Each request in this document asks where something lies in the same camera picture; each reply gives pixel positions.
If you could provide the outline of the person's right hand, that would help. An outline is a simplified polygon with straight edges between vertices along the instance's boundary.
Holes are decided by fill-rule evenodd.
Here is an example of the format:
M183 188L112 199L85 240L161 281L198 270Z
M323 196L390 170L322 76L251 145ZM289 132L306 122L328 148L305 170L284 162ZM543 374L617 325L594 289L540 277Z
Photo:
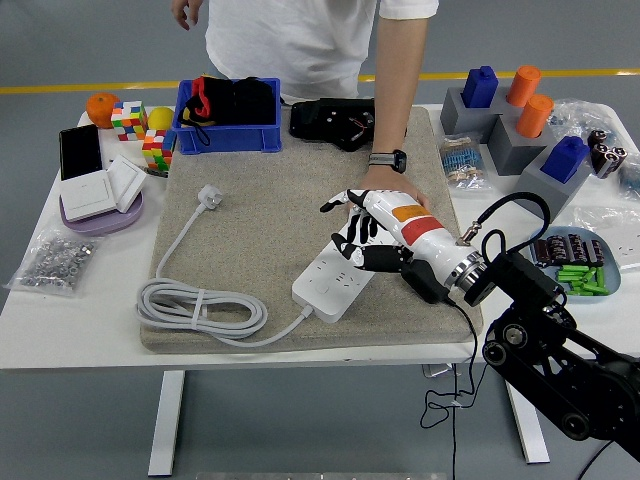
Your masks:
M170 12L176 23L185 31L195 27L203 0L172 0Z

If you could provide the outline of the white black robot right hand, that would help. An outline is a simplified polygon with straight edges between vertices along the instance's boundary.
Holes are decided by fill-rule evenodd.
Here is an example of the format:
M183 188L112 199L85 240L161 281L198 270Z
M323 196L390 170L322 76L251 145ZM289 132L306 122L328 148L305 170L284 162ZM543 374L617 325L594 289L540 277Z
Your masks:
M464 245L409 194L393 190L347 189L320 207L323 213L352 203L347 234L332 241L354 266L378 272L430 272L446 289L480 263L479 253Z

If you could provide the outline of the person's left hand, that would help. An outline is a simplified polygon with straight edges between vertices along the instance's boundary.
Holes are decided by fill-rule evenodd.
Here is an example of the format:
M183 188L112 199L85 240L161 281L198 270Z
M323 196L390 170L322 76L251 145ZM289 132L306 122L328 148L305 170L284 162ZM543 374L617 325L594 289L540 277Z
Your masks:
M429 208L429 200L404 174L394 171L390 166L372 165L360 181L363 190L392 190L409 194L425 208Z

